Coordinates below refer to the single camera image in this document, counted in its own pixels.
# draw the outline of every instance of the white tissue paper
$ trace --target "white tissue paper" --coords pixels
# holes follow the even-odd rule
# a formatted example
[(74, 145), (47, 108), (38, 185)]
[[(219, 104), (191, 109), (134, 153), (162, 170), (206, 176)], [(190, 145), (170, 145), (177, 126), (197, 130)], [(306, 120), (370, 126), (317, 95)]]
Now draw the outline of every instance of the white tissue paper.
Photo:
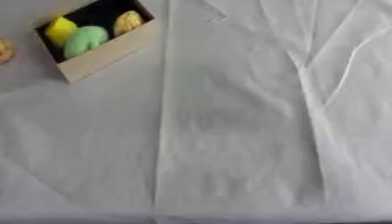
[(392, 219), (390, 1), (145, 0), (160, 41), (72, 86), (26, 23), (62, 3), (0, 8), (1, 214)]
[(323, 187), (298, 70), (263, 3), (216, 2), (171, 1), (156, 209), (308, 207)]

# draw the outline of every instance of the wooden box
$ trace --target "wooden box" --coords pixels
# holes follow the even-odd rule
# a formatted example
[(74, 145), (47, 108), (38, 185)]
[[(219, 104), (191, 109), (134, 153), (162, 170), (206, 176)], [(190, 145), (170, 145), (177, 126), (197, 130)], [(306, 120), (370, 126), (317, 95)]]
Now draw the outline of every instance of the wooden box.
[[(113, 27), (116, 19), (126, 11), (137, 11), (144, 24), (117, 38)], [(79, 27), (98, 25), (105, 28), (110, 40), (93, 50), (71, 59), (65, 59), (63, 49), (55, 46), (45, 35), (46, 27), (52, 21), (45, 21), (36, 28), (44, 46), (52, 55), (59, 70), (69, 82), (80, 80), (120, 58), (146, 45), (154, 36), (157, 21), (137, 0), (98, 0), (74, 10), (63, 17), (75, 22)]]

